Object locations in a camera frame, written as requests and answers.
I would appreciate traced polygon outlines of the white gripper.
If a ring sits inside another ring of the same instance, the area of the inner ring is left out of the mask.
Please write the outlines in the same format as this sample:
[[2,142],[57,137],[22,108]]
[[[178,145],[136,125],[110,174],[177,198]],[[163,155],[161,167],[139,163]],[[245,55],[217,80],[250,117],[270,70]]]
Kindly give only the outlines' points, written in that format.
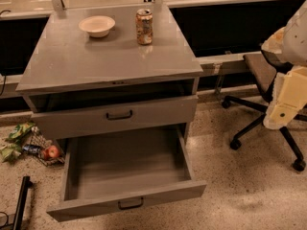
[[286,74],[278,73],[263,124],[268,129],[285,127],[306,104],[307,68],[294,66]]

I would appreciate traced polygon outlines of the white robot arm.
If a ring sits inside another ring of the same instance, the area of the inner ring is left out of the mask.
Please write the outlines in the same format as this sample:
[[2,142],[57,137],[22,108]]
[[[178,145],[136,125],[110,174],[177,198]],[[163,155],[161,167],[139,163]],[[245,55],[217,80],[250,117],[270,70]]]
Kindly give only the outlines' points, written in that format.
[[268,129],[280,129],[307,104],[307,1],[261,49],[272,53],[282,63],[292,64],[285,74],[276,75],[272,100],[263,121]]

